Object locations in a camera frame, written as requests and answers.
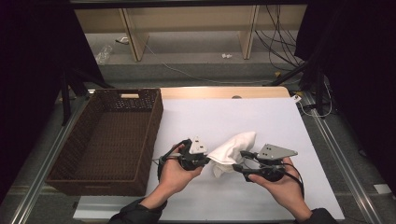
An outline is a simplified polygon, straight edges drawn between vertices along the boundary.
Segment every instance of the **hand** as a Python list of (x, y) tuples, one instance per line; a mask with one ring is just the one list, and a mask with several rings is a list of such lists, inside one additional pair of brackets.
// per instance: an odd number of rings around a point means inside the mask
[[(290, 158), (284, 158), (284, 163), (293, 165)], [(298, 173), (291, 166), (285, 166), (286, 172), (299, 178)], [(312, 215), (311, 210), (306, 205), (299, 184), (284, 175), (282, 179), (271, 182), (259, 175), (249, 175), (248, 178), (258, 185), (268, 189), (274, 199), (283, 207), (288, 209), (299, 222), (309, 219)]]
[[(184, 145), (177, 147), (174, 153), (183, 147)], [(186, 171), (180, 166), (178, 160), (168, 159), (163, 166), (160, 184), (140, 204), (148, 209), (161, 206), (169, 197), (186, 188), (190, 181), (201, 174), (203, 168), (198, 167), (193, 171)]]

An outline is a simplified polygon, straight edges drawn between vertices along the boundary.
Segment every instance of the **metal frame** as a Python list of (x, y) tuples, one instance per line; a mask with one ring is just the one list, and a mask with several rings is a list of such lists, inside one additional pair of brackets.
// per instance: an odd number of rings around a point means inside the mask
[[(309, 105), (313, 105), (315, 103), (314, 97), (311, 95), (310, 92), (306, 92), (305, 96), (305, 100)], [(384, 223), (381, 216), (376, 211), (373, 202), (364, 190), (357, 175), (353, 171), (353, 168), (349, 164), (343, 150), (340, 148), (334, 136), (332, 135), (332, 131), (327, 125), (326, 120), (320, 116), (317, 110), (312, 111), (315, 123), (318, 125), (319, 130), (323, 135), (323, 138), (326, 141), (326, 144), (328, 145), (329, 150), (332, 153), (332, 156), (334, 157), (334, 160), (337, 163), (337, 166), (340, 169), (341, 174), (343, 175), (346, 184), (348, 185), (353, 197), (355, 198), (356, 203), (361, 210), (365, 220), (367, 221), (367, 223)]]
[(59, 131), (50, 151), (47, 155), (46, 159), (44, 159), (40, 170), (38, 171), (37, 176), (29, 188), (27, 193), (23, 196), (17, 210), (14, 213), (13, 218), (11, 219), (11, 223), (25, 223), (27, 218), (29, 217), (30, 213), (35, 206), (35, 202), (40, 194), (40, 191), (44, 185), (44, 180), (52, 166), (54, 159), (59, 154), (62, 145), (64, 144), (64, 139), (70, 133), (73, 124), (76, 122), (78, 115), (82, 112), (84, 105), (86, 103), (86, 97), (78, 97), (74, 102), (74, 106), (76, 107), (75, 112), (72, 113), (71, 119), (62, 126), (61, 130)]

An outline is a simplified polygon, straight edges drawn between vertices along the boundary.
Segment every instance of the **black sleeve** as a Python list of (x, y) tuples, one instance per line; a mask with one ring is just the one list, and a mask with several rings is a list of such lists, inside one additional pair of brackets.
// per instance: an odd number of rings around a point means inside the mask
[(167, 202), (155, 209), (147, 209), (140, 203), (144, 198), (136, 200), (114, 215), (107, 224), (155, 224), (163, 214)]
[(318, 208), (312, 211), (312, 216), (307, 221), (300, 224), (337, 224), (338, 222), (324, 208)]

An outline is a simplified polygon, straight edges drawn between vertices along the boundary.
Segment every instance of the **person's left hand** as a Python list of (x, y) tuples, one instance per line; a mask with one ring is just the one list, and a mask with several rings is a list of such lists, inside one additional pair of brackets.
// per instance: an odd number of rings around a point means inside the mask
[[(184, 145), (177, 147), (177, 153)], [(204, 167), (198, 167), (193, 171), (184, 170), (177, 159), (168, 159), (161, 172), (160, 184), (140, 204), (153, 209), (161, 206), (169, 197), (181, 192), (196, 176), (200, 175)]]

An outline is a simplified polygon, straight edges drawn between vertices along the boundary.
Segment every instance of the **wicker basket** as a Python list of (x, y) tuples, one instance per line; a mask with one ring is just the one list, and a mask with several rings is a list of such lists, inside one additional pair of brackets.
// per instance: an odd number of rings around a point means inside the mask
[(46, 182), (67, 195), (145, 195), (162, 115), (160, 89), (96, 91)]

